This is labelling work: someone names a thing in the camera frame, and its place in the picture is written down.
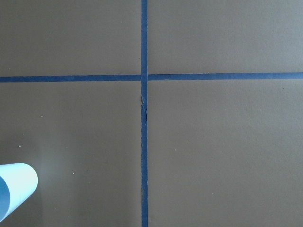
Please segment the light blue cup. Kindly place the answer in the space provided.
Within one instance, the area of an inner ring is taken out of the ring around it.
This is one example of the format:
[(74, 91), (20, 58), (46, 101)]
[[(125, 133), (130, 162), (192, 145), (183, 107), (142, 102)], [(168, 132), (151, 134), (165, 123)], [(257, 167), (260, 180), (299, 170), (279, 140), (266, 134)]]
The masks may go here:
[(16, 210), (36, 190), (38, 176), (34, 168), (25, 163), (0, 166), (0, 220)]

